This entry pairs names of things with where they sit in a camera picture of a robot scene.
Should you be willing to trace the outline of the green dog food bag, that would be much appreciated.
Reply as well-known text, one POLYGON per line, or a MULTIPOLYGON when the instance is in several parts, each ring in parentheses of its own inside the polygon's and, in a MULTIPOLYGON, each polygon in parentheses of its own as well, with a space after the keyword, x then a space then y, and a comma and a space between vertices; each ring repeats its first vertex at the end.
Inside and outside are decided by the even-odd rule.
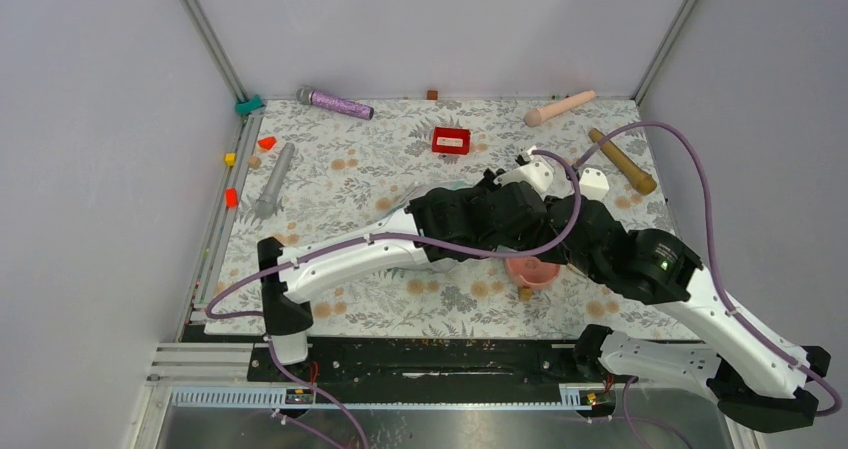
POLYGON ((413 181, 410 183, 399 195, 399 197, 392 203, 389 209, 385 212, 385 216, 388 217, 393 212, 404 208, 411 200, 422 197, 426 195, 429 191, 437 188, 457 190, 464 189, 469 187, 470 184, 465 181, 440 181, 440 182, 425 182, 425 181, 413 181))

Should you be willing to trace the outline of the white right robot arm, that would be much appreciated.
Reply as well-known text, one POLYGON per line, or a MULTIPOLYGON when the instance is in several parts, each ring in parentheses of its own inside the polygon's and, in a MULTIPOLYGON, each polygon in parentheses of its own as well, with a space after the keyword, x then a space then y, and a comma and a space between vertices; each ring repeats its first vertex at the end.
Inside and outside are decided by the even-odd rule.
POLYGON ((725 307, 709 268, 676 236, 660 229, 627 231, 603 203, 584 196, 547 196, 544 204, 551 231, 573 228, 543 261, 573 265, 612 292, 671 316, 702 342, 654 343, 590 324, 574 348, 585 376, 665 383, 762 433, 813 424, 819 401, 805 386, 826 375, 826 350, 793 344, 750 317, 763 336, 757 339, 725 307))

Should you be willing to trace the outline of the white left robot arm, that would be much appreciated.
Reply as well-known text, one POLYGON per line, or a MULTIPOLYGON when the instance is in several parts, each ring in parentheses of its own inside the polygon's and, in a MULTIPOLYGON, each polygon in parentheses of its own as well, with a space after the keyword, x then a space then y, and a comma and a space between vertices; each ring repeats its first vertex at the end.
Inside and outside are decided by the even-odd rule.
POLYGON ((467 259, 552 248, 542 227, 554 169, 536 154, 517 162, 508 172, 486 171, 474 186, 423 188, 377 222, 306 249, 261 240, 261 312, 273 357, 284 365, 307 359, 310 302, 342 282, 393 268, 447 271, 467 259))

